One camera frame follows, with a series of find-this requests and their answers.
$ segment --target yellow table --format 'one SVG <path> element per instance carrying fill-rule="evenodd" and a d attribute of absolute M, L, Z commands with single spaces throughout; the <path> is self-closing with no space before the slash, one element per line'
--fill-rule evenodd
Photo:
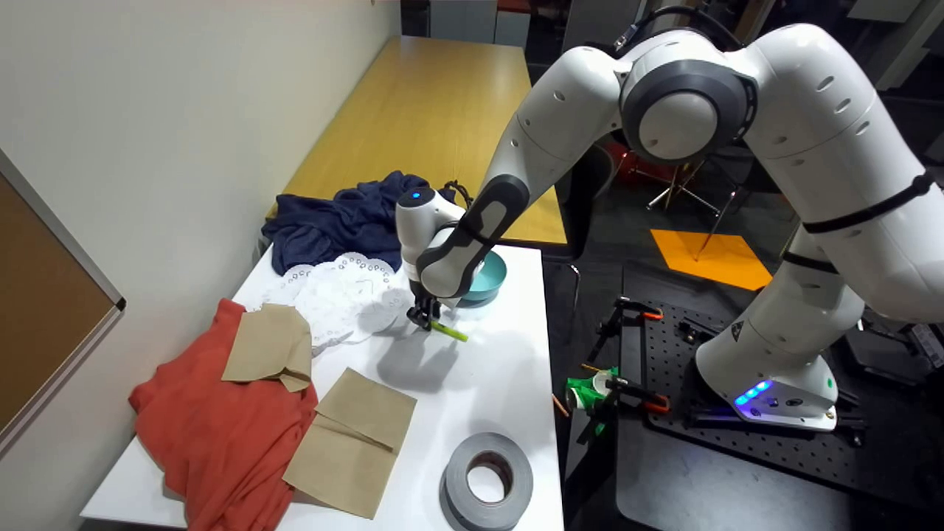
<path fill-rule="evenodd" d="M 460 181 L 478 194 L 528 91 L 519 48 L 392 38 L 304 156 L 285 194 L 332 198 L 390 170 L 419 173 L 434 185 Z M 556 194 L 546 191 L 503 238 L 564 246 Z"/>

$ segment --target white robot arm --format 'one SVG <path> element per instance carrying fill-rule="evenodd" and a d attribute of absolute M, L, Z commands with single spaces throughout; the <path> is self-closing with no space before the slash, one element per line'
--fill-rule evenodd
<path fill-rule="evenodd" d="M 831 432 L 836 383 L 819 352 L 863 303 L 900 322 L 944 319 L 944 194 L 856 60 L 807 23 L 735 54 L 690 30 L 620 60 L 564 54 L 503 129 L 469 212 L 441 218 L 434 200 L 437 225 L 419 222 L 421 204 L 398 212 L 416 285 L 434 297 L 469 288 L 521 210 L 620 126 L 636 156 L 661 163 L 744 139 L 803 222 L 773 283 L 696 352 L 702 380 L 741 418 Z"/>

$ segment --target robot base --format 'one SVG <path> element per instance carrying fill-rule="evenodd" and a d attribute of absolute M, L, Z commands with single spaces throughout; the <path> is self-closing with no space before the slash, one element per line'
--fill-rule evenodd
<path fill-rule="evenodd" d="M 836 383 L 819 355 L 773 352 L 744 322 L 735 322 L 698 346 L 692 364 L 744 423 L 795 432 L 835 432 L 836 426 Z"/>

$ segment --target white table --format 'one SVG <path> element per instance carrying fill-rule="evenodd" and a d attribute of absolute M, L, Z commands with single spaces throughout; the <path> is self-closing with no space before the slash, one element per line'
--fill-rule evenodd
<path fill-rule="evenodd" d="M 441 470 L 465 437 L 482 432 L 509 437 L 531 461 L 533 495 L 516 527 L 564 527 L 539 252 L 496 252 L 508 262 L 499 297 L 447 316 L 469 343 L 454 346 L 440 334 L 370 337 L 311 359 L 317 395 L 350 367 L 412 395 L 416 414 L 373 520 L 292 501 L 280 527 L 447 527 L 440 508 Z M 232 302 L 254 309 L 273 281 L 266 255 Z M 81 517 L 185 527 L 182 505 L 162 492 L 162 473 L 137 439 Z"/>

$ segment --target duct tape roll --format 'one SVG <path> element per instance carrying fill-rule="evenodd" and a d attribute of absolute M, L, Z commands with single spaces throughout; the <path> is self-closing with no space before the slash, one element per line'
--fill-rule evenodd
<path fill-rule="evenodd" d="M 503 483 L 503 499 L 482 501 L 469 488 L 474 465 L 493 470 Z M 524 452 L 502 434 L 474 434 L 462 439 L 441 473 L 441 505 L 454 526 L 469 531 L 503 531 L 513 527 L 528 501 L 533 477 Z"/>

